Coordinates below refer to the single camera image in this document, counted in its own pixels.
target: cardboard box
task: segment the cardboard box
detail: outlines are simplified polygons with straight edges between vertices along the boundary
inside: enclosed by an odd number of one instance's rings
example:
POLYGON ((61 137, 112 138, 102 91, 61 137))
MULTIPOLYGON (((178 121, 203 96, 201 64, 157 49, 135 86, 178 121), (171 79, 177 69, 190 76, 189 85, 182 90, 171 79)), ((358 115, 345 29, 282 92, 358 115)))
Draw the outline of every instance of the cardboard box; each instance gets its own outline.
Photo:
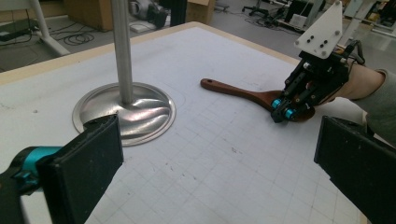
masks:
POLYGON ((215 0, 188 0, 186 22, 198 21, 208 25, 212 21, 215 0))
POLYGON ((100 31, 113 30, 111 0, 64 0, 71 21, 100 31))

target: white metal bracket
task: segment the white metal bracket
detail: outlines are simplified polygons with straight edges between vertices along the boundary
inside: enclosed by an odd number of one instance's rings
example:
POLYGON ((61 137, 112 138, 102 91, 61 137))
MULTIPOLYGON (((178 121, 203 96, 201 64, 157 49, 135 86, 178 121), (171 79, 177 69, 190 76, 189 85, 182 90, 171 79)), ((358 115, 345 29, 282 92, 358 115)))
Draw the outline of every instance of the white metal bracket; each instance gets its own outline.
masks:
POLYGON ((337 0, 294 42, 302 51, 326 59, 343 34, 343 6, 337 0))

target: human arm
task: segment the human arm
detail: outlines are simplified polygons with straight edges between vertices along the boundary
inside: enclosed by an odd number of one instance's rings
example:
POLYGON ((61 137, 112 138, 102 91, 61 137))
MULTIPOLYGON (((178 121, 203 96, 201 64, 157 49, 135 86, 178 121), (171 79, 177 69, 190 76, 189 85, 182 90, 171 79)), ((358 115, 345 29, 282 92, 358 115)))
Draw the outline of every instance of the human arm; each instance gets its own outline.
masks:
POLYGON ((332 97, 344 97, 367 112, 369 127, 396 147, 396 75, 353 64, 349 81, 332 97))

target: robotic hand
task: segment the robotic hand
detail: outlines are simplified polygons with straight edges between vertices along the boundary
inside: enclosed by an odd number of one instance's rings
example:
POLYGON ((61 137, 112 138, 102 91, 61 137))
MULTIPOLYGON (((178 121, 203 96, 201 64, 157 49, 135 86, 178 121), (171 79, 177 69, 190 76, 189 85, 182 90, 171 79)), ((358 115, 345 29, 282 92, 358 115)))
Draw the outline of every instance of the robotic hand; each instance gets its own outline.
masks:
POLYGON ((361 42, 352 41, 345 49, 334 50, 342 36, 342 4, 335 2, 294 43, 302 50, 300 63, 285 80, 285 88, 272 102, 274 122, 294 120, 301 113, 320 105, 347 81, 354 58, 364 64, 361 42))
POLYGON ((84 223, 123 162, 117 115, 84 124, 64 147, 28 147, 0 174, 0 222, 29 223, 21 202, 42 188, 53 223, 84 223))

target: metal frame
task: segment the metal frame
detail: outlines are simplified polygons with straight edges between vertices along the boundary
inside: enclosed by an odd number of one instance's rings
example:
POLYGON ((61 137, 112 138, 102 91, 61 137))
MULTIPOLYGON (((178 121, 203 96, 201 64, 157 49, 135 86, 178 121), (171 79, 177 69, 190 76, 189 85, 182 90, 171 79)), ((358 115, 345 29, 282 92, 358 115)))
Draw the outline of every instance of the metal frame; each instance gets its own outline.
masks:
POLYGON ((9 10, 20 10, 32 8, 35 11, 37 17, 40 32, 37 35, 50 46, 53 50, 57 52, 59 56, 64 56, 70 54, 70 52, 65 49, 61 44, 59 44, 54 38, 50 36, 49 29, 47 27, 46 21, 44 19, 43 11, 41 10, 40 3, 38 0, 0 0, 0 11, 9 10))

